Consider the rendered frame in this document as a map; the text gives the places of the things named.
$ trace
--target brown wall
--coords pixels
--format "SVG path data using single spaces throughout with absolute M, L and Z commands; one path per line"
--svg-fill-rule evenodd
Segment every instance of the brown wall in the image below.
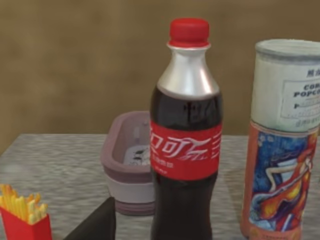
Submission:
M 319 0 L 1 0 L 0 152 L 20 133 L 106 133 L 117 115 L 148 109 L 176 17 L 210 22 L 224 133 L 246 134 L 255 42 L 319 41 L 319 9 Z

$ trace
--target toy french fries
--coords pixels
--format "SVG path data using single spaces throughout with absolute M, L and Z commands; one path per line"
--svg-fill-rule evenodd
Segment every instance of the toy french fries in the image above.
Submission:
M 0 184 L 0 213 L 7 240 L 52 240 L 48 205 L 41 195 L 19 196 L 8 184 Z

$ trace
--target coca-cola bottle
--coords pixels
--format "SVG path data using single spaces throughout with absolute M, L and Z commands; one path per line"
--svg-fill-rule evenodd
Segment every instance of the coca-cola bottle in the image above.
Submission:
M 150 160 L 155 188 L 152 240 L 211 240 L 210 201 L 218 175 L 222 97 L 205 53 L 209 24 L 175 19 L 172 59 L 150 107 Z

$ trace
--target gray table surface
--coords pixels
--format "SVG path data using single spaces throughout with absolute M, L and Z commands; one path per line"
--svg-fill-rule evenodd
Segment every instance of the gray table surface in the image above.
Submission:
M 103 134 L 22 134 L 0 157 L 0 182 L 19 194 L 41 193 L 49 205 L 54 240 L 62 240 L 108 196 L 99 155 Z M 211 201 L 216 240 L 243 240 L 239 230 L 246 136 L 223 136 L 219 176 Z M 303 239 L 320 239 L 320 146 L 314 159 Z M 152 217 L 116 215 L 117 240 L 148 240 Z M 0 224 L 0 240 L 5 239 Z

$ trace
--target bottle cap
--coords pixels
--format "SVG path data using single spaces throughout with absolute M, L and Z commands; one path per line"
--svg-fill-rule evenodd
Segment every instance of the bottle cap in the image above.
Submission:
M 177 18 L 170 25 L 169 45 L 200 48 L 209 45 L 209 23 L 201 18 Z

